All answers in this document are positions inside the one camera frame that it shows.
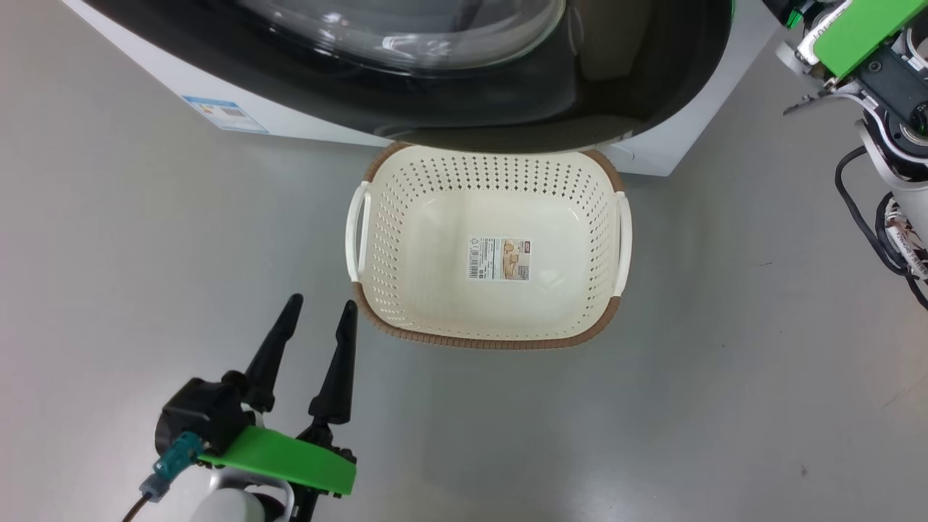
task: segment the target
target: product label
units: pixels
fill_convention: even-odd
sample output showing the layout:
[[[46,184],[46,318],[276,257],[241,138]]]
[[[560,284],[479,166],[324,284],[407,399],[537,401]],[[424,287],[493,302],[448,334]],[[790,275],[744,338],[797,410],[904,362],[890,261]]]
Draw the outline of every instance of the product label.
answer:
[[[267,129],[255,122],[238,104],[232,101],[192,96],[184,96],[184,99],[190,107],[223,130],[268,134]]]
[[[528,281],[532,242],[512,238],[470,238],[468,279]]]

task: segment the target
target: blue and white sticker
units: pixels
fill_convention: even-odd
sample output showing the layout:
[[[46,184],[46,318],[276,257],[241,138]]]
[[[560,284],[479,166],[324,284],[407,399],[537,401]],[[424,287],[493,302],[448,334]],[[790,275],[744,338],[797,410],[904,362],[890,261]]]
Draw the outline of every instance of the blue and white sticker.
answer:
[[[254,118],[251,118],[235,102],[192,96],[182,98],[190,104],[190,107],[223,130],[268,134],[267,129],[255,122]]]

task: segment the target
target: washing machine door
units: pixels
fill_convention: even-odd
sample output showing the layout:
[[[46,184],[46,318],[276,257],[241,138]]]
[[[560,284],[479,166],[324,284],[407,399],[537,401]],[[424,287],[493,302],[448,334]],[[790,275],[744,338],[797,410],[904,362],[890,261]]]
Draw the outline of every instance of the washing machine door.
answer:
[[[229,83],[373,135],[549,152],[689,103],[732,0],[85,0]]]

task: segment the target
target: barcode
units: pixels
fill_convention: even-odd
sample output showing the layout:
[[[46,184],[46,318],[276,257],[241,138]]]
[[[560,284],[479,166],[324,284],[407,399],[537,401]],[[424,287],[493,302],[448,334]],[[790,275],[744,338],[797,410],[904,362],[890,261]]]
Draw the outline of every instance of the barcode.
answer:
[[[468,255],[468,269],[471,279],[480,278],[480,247],[473,246],[470,248]]]

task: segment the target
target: floor stain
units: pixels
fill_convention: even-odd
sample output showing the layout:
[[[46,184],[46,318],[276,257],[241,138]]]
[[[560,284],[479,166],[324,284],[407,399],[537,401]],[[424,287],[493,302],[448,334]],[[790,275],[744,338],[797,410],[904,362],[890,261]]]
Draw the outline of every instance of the floor stain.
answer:
[[[880,410],[885,410],[886,408],[889,407],[890,404],[892,404],[892,403],[896,402],[897,400],[899,400],[899,399],[905,397],[906,395],[912,393],[912,390],[914,390],[915,388],[919,387],[919,385],[920,385],[921,383],[923,383],[923,382],[925,381],[925,379],[928,379],[928,372],[927,372],[925,375],[923,375],[922,378],[919,379],[918,382],[915,383],[914,385],[911,385],[911,386],[904,386],[901,390],[899,390],[899,393],[895,394],[895,395],[893,396],[893,398],[889,399],[889,402],[887,402],[886,404],[883,404],[883,405],[880,407]]]

